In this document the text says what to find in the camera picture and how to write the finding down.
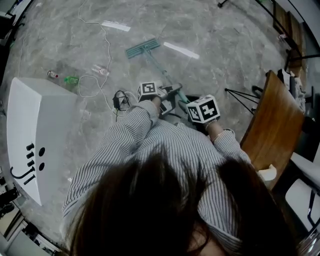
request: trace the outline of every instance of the black dot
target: black dot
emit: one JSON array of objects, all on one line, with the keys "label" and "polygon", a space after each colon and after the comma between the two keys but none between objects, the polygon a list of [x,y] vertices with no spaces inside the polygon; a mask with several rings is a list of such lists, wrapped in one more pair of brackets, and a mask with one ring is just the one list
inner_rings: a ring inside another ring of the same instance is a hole
[{"label": "black dot", "polygon": [[39,157],[42,157],[45,153],[46,149],[44,147],[40,148],[39,150]]},{"label": "black dot", "polygon": [[42,171],[44,168],[45,168],[45,163],[44,162],[40,163],[39,171]]}]

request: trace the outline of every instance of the plastic bottle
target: plastic bottle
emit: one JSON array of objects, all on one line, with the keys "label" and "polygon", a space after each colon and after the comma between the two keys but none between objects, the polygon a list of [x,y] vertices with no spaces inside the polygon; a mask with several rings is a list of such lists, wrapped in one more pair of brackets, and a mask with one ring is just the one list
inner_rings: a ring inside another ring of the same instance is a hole
[{"label": "plastic bottle", "polygon": [[58,75],[51,70],[48,71],[47,75],[51,78],[58,78]]},{"label": "plastic bottle", "polygon": [[93,65],[92,70],[94,72],[97,72],[100,75],[106,75],[107,74],[107,70],[101,66],[98,65]]},{"label": "plastic bottle", "polygon": [[64,81],[68,85],[76,85],[79,82],[79,78],[69,75],[64,79]]}]

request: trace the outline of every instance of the white paper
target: white paper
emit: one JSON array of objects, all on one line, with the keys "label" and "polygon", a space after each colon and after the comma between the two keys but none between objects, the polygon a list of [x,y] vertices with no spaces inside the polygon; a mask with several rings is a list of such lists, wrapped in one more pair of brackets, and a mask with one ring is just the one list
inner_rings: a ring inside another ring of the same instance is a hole
[{"label": "white paper", "polygon": [[258,173],[262,176],[264,181],[272,181],[277,176],[277,169],[270,164],[269,169],[259,170]]},{"label": "white paper", "polygon": [[171,48],[173,50],[176,50],[176,51],[178,51],[178,52],[180,52],[180,53],[182,53],[184,55],[187,55],[187,56],[189,56],[191,58],[199,59],[199,55],[198,54],[196,54],[196,53],[194,53],[194,52],[192,52],[190,50],[187,50],[185,48],[182,48],[182,47],[179,47],[179,46],[175,46],[175,45],[173,45],[173,44],[171,44],[169,42],[164,42],[163,45],[166,46],[166,47],[169,47],[169,48]]},{"label": "white paper", "polygon": [[123,31],[126,31],[126,32],[128,32],[131,29],[131,27],[129,27],[129,26],[113,23],[113,22],[110,22],[110,21],[104,21],[101,25],[105,26],[105,27],[109,27],[109,28],[114,28],[114,29],[117,29],[117,30],[123,30]]}]

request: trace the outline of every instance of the gray floor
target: gray floor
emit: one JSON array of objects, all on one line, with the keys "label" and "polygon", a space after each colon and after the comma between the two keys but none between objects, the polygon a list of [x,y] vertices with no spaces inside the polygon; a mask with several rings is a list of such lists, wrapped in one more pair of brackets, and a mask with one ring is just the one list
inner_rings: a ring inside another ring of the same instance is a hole
[{"label": "gray floor", "polygon": [[[212,94],[221,112],[221,124],[233,129],[240,141],[252,115],[224,88],[250,92],[252,85],[264,86],[265,73],[285,64],[286,46],[277,41],[272,18],[253,0],[232,0],[217,8],[217,0],[88,0],[82,9],[86,21],[104,20],[131,27],[129,32],[106,28],[111,43],[110,76],[103,88],[108,102],[119,90],[135,92],[139,82],[160,79],[156,70],[142,56],[128,60],[125,50],[143,41],[157,38],[199,54],[192,59],[165,46],[152,53],[186,94]],[[16,35],[0,95],[5,106],[12,78],[20,76],[47,78],[54,70],[65,87],[66,76],[94,75],[91,68],[107,64],[107,44],[98,25],[78,19],[83,0],[34,0],[26,13],[26,26]],[[270,10],[269,1],[263,2]],[[82,93],[95,94],[95,81],[84,79]],[[75,87],[72,91],[78,94]],[[7,170],[5,118],[1,118],[1,165]],[[104,97],[78,97],[72,129],[64,149],[63,178],[52,201],[40,207],[31,199],[21,207],[24,216],[49,238],[61,241],[59,224],[61,206],[70,178],[92,155],[105,133],[115,123]]]}]

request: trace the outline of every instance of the bracelet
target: bracelet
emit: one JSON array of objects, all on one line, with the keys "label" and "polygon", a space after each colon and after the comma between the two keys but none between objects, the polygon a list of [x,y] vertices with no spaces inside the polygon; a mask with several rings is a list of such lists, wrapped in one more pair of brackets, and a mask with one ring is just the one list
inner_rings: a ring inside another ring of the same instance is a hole
[{"label": "bracelet", "polygon": [[204,126],[205,131],[207,132],[208,126],[211,125],[212,123],[217,122],[217,121],[218,121],[217,119],[213,119],[213,120],[207,122],[207,123],[205,124],[205,126]]},{"label": "bracelet", "polygon": [[214,137],[214,139],[212,139],[211,141],[214,142],[225,130],[223,130],[222,132],[220,132],[217,136]]}]

